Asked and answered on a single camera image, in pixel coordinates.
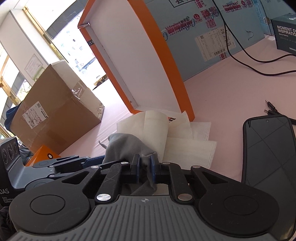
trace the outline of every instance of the pink table surface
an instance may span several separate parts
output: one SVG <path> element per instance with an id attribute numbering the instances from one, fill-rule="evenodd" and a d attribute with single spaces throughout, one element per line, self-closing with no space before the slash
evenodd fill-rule
<path id="1" fill-rule="evenodd" d="M 271 60 L 287 54 L 276 49 L 274 37 L 267 36 L 246 49 L 259 60 Z M 242 51 L 234 55 L 265 73 L 296 69 L 296 57 L 261 64 Z M 243 123 L 251 117 L 266 115 L 265 99 L 290 118 L 296 118 L 296 73 L 263 76 L 239 64 L 231 57 L 185 81 L 194 121 L 212 122 L 210 140 L 217 141 L 211 170 L 241 181 L 243 158 Z"/>

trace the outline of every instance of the barcode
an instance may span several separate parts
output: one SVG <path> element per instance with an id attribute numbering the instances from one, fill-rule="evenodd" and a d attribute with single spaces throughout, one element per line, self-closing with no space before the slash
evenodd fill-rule
<path id="1" fill-rule="evenodd" d="M 26 112 L 25 114 L 26 114 L 27 117 L 30 119 L 30 120 L 29 120 L 29 123 L 31 124 L 31 126 L 32 126 L 32 127 L 35 127 L 35 123 L 33 122 L 33 119 L 32 119 L 32 117 L 31 117 L 30 113 Z"/>
<path id="2" fill-rule="evenodd" d="M 225 45 L 226 45 L 226 36 L 224 35 L 223 38 L 224 38 L 224 42 L 225 42 Z M 228 45 L 228 47 L 231 45 L 231 41 L 230 41 L 228 36 L 227 36 L 227 45 Z"/>
<path id="3" fill-rule="evenodd" d="M 223 52 L 225 52 L 225 48 L 220 49 L 220 50 L 214 52 L 213 54 L 214 54 L 214 56 L 216 56 L 216 55 L 221 54 L 221 53 L 223 53 Z"/>
<path id="4" fill-rule="evenodd" d="M 41 113 L 43 114 L 43 116 L 44 116 L 45 118 L 48 118 L 48 116 L 47 116 L 47 115 L 45 115 L 45 114 L 43 113 L 43 111 L 41 111 Z"/>

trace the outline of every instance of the paper towel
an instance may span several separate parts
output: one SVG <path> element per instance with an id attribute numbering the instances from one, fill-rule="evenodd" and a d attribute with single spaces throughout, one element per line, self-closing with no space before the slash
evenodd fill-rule
<path id="1" fill-rule="evenodd" d="M 168 117 L 165 114 L 154 110 L 146 111 L 143 143 L 157 152 L 159 162 L 163 160 L 168 136 L 168 123 Z"/>
<path id="2" fill-rule="evenodd" d="M 117 123 L 117 133 L 132 134 L 143 141 L 145 112 L 139 112 Z"/>
<path id="3" fill-rule="evenodd" d="M 194 140 L 209 140 L 211 122 L 190 122 L 190 127 Z"/>
<path id="4" fill-rule="evenodd" d="M 182 169 L 190 170 L 193 165 L 210 168 L 217 142 L 199 141 L 168 137 L 163 161 L 178 164 Z"/>
<path id="5" fill-rule="evenodd" d="M 186 111 L 168 124 L 168 137 L 193 139 L 190 121 Z"/>

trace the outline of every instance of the cable connector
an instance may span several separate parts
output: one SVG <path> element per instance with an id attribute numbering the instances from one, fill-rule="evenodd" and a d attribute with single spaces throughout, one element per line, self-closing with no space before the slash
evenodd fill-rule
<path id="1" fill-rule="evenodd" d="M 269 108 L 270 110 L 272 110 L 273 112 L 276 112 L 277 114 L 279 114 L 278 111 L 277 111 L 277 109 L 275 108 L 275 106 L 274 106 L 272 103 L 270 103 L 270 102 L 267 101 L 267 100 L 265 100 L 265 103 L 267 104 L 267 106 L 268 106 L 268 108 Z"/>
<path id="2" fill-rule="evenodd" d="M 272 111 L 272 110 L 264 110 L 264 112 L 268 115 L 278 115 L 278 113 Z"/>

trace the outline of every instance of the blue fabric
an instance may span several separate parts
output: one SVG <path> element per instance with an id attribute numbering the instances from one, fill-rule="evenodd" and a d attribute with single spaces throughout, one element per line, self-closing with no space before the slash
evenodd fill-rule
<path id="1" fill-rule="evenodd" d="M 13 107 L 13 108 L 10 108 L 8 111 L 6 111 L 6 120 L 4 121 L 4 126 L 11 133 L 12 133 L 12 131 L 10 130 L 10 125 L 11 125 L 11 122 L 12 122 L 12 120 L 13 120 L 13 118 L 14 118 L 20 104 Z"/>

